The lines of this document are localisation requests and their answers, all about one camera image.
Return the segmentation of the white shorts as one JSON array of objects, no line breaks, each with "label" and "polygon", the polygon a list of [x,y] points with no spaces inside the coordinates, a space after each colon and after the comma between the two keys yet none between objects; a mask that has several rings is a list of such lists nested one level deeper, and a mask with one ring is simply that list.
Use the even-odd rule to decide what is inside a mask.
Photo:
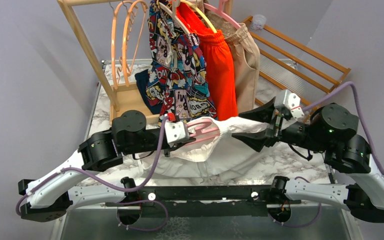
[{"label": "white shorts", "polygon": [[223,180],[243,176],[263,158],[268,157],[274,148],[253,150],[242,141],[232,137],[236,133],[258,133],[268,124],[241,117],[231,117],[218,121],[209,119],[217,129],[217,136],[206,133],[206,139],[193,142],[173,152],[169,157],[161,155],[154,178],[207,178],[219,176]]}]

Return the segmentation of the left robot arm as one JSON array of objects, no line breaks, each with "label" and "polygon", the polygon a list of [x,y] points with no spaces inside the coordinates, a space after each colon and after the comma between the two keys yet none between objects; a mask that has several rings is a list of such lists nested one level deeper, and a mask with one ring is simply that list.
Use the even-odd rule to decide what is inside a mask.
[{"label": "left robot arm", "polygon": [[98,173],[123,163],[126,155],[154,154],[146,185],[154,174],[161,154],[168,154],[192,143],[195,138],[185,122],[173,113],[163,117],[159,128],[147,129],[145,115],[129,110],[112,121],[108,130],[94,133],[61,165],[47,175],[18,182],[21,195],[16,214],[24,220],[49,222],[65,215],[70,208],[114,200],[132,205],[141,186],[119,187],[104,180],[93,194],[77,189],[86,178],[97,179]]}]

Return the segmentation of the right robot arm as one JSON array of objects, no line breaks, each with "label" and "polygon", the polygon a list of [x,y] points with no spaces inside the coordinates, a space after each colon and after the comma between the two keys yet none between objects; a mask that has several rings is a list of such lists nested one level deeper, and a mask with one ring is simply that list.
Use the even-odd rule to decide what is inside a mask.
[{"label": "right robot arm", "polygon": [[240,114],[241,118],[267,123],[265,130],[235,133],[233,137],[256,152],[282,142],[293,150],[323,153],[324,163],[351,177],[354,184],[314,184],[276,176],[268,190],[269,199],[276,204],[298,200],[328,204],[359,220],[384,223],[384,172],[377,166],[370,144],[357,133],[359,117],[336,103],[318,109],[309,123],[297,120],[302,114],[296,102],[272,99]]}]

